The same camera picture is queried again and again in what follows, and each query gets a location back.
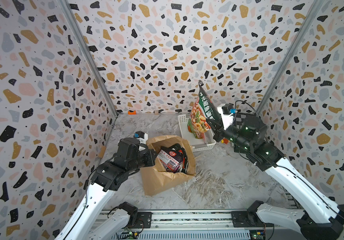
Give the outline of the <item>brown paper bag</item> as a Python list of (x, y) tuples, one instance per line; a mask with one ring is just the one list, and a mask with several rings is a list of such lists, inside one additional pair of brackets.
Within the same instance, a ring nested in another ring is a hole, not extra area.
[(144, 192), (154, 196), (196, 175), (196, 159), (189, 141), (172, 135), (147, 140), (147, 146), (156, 151), (153, 167), (141, 169)]

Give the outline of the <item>dark red condiment packet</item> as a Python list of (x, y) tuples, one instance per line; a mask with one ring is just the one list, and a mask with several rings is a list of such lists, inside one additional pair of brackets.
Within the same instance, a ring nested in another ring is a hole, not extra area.
[(161, 147), (158, 158), (166, 172), (187, 173), (188, 156), (182, 145), (174, 144), (170, 147)]

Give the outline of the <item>green seaweed condiment packet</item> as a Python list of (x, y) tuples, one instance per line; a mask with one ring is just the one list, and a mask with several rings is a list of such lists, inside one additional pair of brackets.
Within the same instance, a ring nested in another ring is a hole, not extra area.
[(222, 123), (221, 115), (203, 86), (203, 81), (199, 80), (199, 94), (191, 110), (189, 121), (190, 132), (195, 131), (200, 134), (197, 138), (202, 138), (202, 134), (211, 129), (207, 119)]

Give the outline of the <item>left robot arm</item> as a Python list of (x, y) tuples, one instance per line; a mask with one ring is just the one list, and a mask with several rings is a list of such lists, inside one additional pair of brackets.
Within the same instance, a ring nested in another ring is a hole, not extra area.
[(138, 208), (124, 202), (95, 229), (101, 211), (122, 183), (140, 171), (153, 167), (156, 152), (146, 144), (148, 135), (136, 132), (132, 138), (121, 139), (117, 152), (100, 164), (86, 180), (86, 194), (68, 223), (56, 236), (57, 240), (109, 240), (126, 227), (136, 224)]

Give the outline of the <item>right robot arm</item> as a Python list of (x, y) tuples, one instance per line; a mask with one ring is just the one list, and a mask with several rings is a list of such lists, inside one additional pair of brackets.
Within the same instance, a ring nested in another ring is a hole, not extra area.
[(323, 195), (275, 145), (265, 140), (268, 127), (259, 117), (247, 116), (240, 127), (233, 121), (233, 117), (226, 124), (207, 119), (214, 140), (229, 140), (235, 151), (242, 151), (246, 159), (281, 184), (302, 206), (301, 210), (291, 210), (255, 201), (248, 212), (263, 223), (296, 231), (307, 240), (337, 240), (344, 230), (344, 205)]

